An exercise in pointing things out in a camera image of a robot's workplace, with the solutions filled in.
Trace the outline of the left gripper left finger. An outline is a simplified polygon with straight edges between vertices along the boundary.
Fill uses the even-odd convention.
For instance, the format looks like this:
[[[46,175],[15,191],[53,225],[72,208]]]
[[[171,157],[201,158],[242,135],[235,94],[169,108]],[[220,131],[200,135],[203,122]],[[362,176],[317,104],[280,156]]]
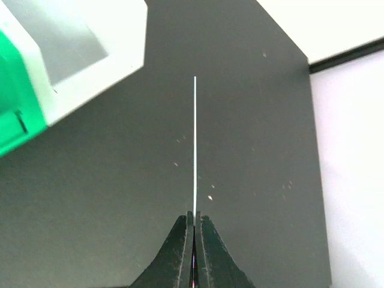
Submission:
[[[193,213],[179,216],[159,252],[130,285],[136,288],[190,287],[194,242]]]

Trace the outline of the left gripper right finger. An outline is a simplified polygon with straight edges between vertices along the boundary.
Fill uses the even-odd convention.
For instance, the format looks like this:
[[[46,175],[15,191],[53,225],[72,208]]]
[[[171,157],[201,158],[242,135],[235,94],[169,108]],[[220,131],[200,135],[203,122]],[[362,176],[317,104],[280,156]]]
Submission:
[[[197,287],[254,287],[228,252],[222,238],[207,215],[196,214],[194,232]]]

